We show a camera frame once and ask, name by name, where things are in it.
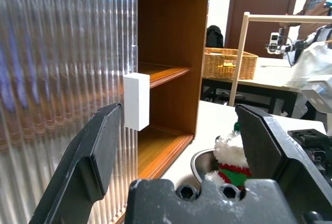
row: white block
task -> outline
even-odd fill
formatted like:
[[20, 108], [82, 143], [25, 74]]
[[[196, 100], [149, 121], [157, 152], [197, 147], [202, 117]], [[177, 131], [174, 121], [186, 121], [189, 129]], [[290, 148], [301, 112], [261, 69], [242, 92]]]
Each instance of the white block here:
[[131, 73], [123, 77], [124, 126], [140, 131], [149, 125], [150, 76]]

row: wicker basket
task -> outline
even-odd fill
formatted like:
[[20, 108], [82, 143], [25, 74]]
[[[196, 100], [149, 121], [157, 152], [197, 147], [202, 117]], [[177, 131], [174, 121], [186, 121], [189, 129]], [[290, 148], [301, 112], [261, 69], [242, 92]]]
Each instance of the wicker basket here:
[[[238, 57], [237, 49], [205, 48], [204, 78], [233, 79]], [[240, 80], [252, 80], [258, 56], [243, 52]]]

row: white fluffy fur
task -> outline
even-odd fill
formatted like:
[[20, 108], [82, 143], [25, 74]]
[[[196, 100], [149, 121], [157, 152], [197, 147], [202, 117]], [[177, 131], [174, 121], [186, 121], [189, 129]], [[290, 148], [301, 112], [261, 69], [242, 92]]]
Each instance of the white fluffy fur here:
[[225, 184], [225, 181], [218, 175], [218, 171], [212, 171], [205, 175], [205, 179], [209, 181], [213, 181], [217, 184], [217, 186], [221, 186]]
[[244, 155], [242, 138], [239, 132], [233, 131], [227, 138], [220, 137], [219, 140], [216, 141], [214, 148], [213, 154], [219, 163], [248, 167], [247, 159]]

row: black bag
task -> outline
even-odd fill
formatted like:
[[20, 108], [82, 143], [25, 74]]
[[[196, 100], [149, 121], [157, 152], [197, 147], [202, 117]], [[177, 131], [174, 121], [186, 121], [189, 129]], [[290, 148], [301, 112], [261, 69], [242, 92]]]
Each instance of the black bag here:
[[207, 48], [224, 48], [224, 37], [218, 26], [211, 25], [206, 31]]

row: brown door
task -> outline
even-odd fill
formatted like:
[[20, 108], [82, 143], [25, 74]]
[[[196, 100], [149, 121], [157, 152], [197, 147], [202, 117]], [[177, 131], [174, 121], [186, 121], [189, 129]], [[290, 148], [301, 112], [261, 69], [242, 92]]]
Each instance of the brown door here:
[[[230, 0], [225, 47], [237, 49], [241, 33], [243, 13], [284, 15], [293, 14], [296, 0]], [[278, 32], [278, 23], [250, 22], [245, 51], [260, 57], [280, 58], [268, 54], [265, 44], [270, 40], [271, 32]]]

